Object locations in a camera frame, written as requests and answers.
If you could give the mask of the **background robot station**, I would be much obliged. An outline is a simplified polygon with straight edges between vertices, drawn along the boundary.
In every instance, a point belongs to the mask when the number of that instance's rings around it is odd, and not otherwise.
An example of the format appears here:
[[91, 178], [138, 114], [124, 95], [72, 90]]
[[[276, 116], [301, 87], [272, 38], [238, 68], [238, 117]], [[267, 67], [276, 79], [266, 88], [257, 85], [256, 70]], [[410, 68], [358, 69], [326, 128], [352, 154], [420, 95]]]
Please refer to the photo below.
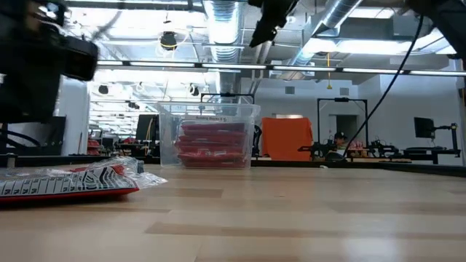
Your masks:
[[367, 146], [358, 141], [351, 142], [346, 153], [344, 153], [345, 145], [339, 146], [332, 140], [328, 140], [327, 143], [315, 142], [311, 146], [302, 146], [298, 151], [308, 151], [312, 161], [322, 162], [353, 162], [356, 159], [391, 162], [393, 159], [404, 158], [398, 148], [383, 144], [380, 140], [371, 141]]

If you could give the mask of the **black computer monitor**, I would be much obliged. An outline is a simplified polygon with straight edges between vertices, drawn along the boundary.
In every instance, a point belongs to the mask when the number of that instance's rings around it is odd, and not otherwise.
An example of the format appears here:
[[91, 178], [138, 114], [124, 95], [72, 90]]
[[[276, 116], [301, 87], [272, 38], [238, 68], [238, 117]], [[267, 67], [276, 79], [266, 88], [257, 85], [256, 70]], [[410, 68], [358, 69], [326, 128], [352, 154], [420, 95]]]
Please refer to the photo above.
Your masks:
[[145, 141], [159, 140], [158, 114], [141, 114], [138, 117], [135, 139]]

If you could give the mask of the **smooth silver ventilation duct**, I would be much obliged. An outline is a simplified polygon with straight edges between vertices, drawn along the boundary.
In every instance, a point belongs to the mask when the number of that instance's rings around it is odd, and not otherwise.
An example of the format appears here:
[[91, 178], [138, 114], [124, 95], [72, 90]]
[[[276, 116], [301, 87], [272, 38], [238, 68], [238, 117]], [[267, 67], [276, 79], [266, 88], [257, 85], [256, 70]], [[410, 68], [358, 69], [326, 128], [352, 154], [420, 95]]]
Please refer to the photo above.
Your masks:
[[363, 0], [327, 0], [322, 12], [308, 17], [302, 30], [303, 44], [288, 65], [306, 66], [319, 52], [330, 52], [334, 46], [329, 40], [319, 39], [318, 36], [337, 37], [341, 25]]

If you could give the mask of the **black rail with light strips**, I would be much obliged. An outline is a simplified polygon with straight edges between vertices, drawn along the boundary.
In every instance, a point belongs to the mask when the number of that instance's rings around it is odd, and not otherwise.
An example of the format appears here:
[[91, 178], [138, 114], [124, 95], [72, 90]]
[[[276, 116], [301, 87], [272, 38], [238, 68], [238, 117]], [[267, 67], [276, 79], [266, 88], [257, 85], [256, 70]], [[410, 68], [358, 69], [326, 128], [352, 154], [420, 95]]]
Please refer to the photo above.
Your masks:
[[322, 66], [296, 66], [296, 65], [259, 65], [259, 64], [231, 64], [231, 63], [181, 63], [157, 61], [129, 61], [129, 60], [99, 60], [100, 67], [106, 68], [202, 68], [202, 69], [228, 69], [228, 70], [262, 70], [262, 71], [300, 71], [300, 72], [326, 72], [343, 74], [386, 74], [395, 75], [398, 71], [386, 68], [347, 68]]

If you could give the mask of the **black background desk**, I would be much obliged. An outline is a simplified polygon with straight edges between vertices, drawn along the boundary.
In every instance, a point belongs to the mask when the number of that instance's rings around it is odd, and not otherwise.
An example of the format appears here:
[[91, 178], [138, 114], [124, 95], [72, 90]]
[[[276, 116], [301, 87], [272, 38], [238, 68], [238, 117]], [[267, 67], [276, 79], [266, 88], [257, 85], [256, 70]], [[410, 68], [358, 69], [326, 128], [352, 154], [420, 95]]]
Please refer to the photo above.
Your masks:
[[414, 147], [403, 150], [403, 157], [412, 161], [429, 161], [433, 164], [439, 164], [438, 157], [440, 155], [453, 155], [459, 158], [461, 150], [447, 149], [443, 147]]

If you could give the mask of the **black table edge bar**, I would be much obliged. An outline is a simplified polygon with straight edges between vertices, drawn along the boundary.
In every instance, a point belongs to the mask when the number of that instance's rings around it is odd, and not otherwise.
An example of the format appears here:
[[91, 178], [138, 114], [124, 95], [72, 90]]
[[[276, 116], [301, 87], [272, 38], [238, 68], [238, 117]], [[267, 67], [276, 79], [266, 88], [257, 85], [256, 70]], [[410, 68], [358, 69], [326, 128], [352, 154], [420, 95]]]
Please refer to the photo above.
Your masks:
[[[109, 156], [16, 156], [17, 167], [45, 167], [66, 164], [90, 164], [109, 159]], [[408, 164], [397, 162], [284, 162], [252, 160], [252, 167], [297, 167], [311, 168], [320, 165], [341, 169], [371, 169], [413, 172], [431, 175], [466, 178], [466, 167], [438, 164]]]

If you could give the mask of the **red background equipment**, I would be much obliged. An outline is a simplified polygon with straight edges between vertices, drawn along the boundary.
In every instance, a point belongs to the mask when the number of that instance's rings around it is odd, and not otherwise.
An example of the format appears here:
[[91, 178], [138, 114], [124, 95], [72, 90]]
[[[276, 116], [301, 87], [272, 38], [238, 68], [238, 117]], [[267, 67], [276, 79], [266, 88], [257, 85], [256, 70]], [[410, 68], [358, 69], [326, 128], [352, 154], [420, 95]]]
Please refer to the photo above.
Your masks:
[[87, 141], [87, 155], [100, 156], [102, 146], [98, 140], [89, 139]]

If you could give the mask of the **red popcorn bag white label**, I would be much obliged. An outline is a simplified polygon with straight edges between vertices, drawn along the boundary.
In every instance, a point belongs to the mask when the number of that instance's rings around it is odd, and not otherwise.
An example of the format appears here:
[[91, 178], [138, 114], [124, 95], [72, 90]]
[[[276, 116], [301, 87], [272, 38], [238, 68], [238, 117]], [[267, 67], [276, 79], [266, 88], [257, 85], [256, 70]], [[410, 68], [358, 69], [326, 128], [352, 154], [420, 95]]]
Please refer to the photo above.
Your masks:
[[188, 130], [226, 130], [229, 132], [243, 131], [245, 129], [244, 123], [191, 123], [191, 124], [182, 124], [181, 128], [184, 131]]

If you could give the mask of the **clear plastic storage bin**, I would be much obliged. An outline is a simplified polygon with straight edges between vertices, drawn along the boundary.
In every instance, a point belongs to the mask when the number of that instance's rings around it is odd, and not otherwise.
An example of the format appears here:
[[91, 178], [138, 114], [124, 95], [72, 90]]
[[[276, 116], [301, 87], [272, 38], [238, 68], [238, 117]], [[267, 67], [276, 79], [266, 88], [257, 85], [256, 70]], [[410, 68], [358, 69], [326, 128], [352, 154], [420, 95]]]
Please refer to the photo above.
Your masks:
[[[242, 144], [244, 159], [247, 168], [253, 153], [253, 139], [255, 132], [255, 119], [261, 108], [254, 104], [238, 103], [193, 103], [193, 102], [160, 102], [157, 104], [159, 111], [159, 147], [160, 164], [163, 167], [182, 167], [184, 162], [178, 158], [180, 148], [175, 147], [178, 138], [183, 136], [182, 124], [191, 123], [244, 123], [245, 133]], [[221, 154], [198, 154], [198, 155], [221, 155]]]

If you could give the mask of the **red packet front left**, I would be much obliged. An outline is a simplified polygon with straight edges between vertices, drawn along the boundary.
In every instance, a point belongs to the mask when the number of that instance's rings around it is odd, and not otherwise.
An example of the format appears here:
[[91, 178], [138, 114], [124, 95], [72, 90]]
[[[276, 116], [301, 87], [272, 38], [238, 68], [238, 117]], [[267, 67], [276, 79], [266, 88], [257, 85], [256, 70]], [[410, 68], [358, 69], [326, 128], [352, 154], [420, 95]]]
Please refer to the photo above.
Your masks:
[[131, 194], [166, 183], [144, 170], [144, 162], [117, 156], [70, 170], [0, 169], [0, 205], [51, 199]]

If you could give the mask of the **tall black metal frame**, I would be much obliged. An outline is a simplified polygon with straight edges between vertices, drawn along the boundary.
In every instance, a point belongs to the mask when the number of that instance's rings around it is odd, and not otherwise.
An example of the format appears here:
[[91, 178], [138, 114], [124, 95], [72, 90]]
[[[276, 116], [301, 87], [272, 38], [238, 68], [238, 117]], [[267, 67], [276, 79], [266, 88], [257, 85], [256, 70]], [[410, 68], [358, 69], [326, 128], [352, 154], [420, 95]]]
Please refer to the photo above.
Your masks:
[[[321, 135], [320, 135], [320, 111], [321, 108], [320, 107], [320, 102], [321, 101], [332, 101], [332, 102], [335, 102], [335, 103], [348, 103], [350, 101], [354, 102], [354, 103], [357, 103], [357, 102], [362, 102], [364, 104], [364, 109], [363, 109], [363, 112], [364, 112], [364, 116], [365, 116], [365, 121], [368, 121], [368, 100], [366, 99], [352, 99], [352, 98], [318, 98], [317, 99], [317, 141], [318, 143], [320, 143], [320, 138], [321, 138]], [[364, 127], [364, 131], [365, 131], [365, 145], [368, 146], [369, 144], [369, 132], [368, 132], [368, 125], [367, 123], [363, 123], [361, 128]]]

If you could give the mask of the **black panel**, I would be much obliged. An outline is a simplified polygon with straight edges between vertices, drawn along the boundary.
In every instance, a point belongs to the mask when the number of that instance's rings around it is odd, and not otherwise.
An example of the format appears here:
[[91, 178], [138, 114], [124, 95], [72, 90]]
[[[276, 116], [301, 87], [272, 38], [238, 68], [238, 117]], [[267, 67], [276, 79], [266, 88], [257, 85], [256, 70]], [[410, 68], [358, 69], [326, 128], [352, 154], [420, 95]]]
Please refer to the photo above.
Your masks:
[[58, 156], [66, 126], [65, 116], [53, 116], [45, 123], [6, 124], [0, 128], [0, 154]]

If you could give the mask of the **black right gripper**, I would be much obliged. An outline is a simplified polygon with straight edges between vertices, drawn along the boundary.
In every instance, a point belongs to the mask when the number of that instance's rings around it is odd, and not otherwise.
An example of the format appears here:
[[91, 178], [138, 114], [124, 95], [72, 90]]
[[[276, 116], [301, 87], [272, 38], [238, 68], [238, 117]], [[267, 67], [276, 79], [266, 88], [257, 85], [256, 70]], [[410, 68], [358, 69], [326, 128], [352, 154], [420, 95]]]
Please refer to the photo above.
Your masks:
[[256, 23], [249, 47], [254, 48], [266, 41], [272, 41], [278, 30], [287, 23], [287, 16], [299, 0], [248, 0], [248, 4], [261, 9], [263, 16]]

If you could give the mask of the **ribbed silver ventilation duct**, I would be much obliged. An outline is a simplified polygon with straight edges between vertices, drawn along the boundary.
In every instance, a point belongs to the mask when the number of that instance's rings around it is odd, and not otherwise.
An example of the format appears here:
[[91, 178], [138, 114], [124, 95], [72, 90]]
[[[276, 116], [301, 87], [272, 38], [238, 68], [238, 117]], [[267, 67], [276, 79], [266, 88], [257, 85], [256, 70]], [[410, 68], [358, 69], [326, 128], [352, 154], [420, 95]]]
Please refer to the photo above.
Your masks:
[[[242, 3], [230, 0], [203, 0], [208, 17], [209, 41], [214, 63], [237, 64], [240, 61], [240, 26]], [[239, 73], [220, 72], [216, 77], [217, 93], [240, 93]]]

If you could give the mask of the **person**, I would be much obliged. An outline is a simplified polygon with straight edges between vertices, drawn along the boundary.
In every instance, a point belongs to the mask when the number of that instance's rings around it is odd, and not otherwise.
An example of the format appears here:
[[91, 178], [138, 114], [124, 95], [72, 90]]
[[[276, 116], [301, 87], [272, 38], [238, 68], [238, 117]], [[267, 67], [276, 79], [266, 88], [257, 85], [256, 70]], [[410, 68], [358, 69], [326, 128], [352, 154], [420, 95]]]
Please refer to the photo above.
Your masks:
[[333, 137], [333, 142], [336, 146], [336, 153], [343, 155], [347, 147], [347, 136], [342, 131], [338, 131]]

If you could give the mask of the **white column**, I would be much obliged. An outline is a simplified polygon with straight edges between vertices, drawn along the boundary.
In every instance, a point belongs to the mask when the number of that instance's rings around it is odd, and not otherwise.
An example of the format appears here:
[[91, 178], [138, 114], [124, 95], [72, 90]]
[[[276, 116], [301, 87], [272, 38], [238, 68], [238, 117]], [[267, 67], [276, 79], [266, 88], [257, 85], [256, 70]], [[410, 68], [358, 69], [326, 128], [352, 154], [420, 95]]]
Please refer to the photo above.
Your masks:
[[58, 116], [66, 118], [62, 156], [87, 153], [90, 91], [86, 82], [62, 77]]

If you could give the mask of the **small black monitor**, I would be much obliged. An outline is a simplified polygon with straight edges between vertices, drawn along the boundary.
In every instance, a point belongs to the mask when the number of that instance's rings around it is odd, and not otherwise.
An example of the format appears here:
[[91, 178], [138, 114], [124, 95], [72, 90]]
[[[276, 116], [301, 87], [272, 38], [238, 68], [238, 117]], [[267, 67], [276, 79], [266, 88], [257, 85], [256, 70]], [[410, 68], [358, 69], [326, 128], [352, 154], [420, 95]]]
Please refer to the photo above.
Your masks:
[[414, 117], [414, 130], [417, 138], [435, 137], [435, 125], [432, 119]]

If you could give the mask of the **low black metal frame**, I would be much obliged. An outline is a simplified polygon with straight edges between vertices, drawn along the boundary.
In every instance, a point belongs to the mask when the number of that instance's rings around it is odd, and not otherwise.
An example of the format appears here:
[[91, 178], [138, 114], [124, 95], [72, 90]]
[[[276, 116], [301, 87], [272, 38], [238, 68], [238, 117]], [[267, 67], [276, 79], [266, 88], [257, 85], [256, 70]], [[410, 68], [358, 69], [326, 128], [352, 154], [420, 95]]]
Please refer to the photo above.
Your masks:
[[242, 94], [242, 93], [202, 93], [200, 95], [200, 102], [204, 102], [204, 97], [208, 97], [207, 102], [210, 103], [247, 103], [255, 104], [256, 99], [253, 94]]

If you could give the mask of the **orange cloth cover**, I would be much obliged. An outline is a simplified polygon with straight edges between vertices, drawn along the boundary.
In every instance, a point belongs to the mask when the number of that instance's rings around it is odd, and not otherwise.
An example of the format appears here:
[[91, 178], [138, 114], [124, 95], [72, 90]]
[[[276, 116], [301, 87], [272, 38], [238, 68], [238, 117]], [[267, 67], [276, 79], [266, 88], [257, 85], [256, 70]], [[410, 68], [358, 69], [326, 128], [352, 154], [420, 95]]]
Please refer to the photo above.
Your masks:
[[308, 162], [309, 151], [299, 151], [313, 141], [312, 124], [308, 118], [262, 119], [262, 151], [273, 161]]

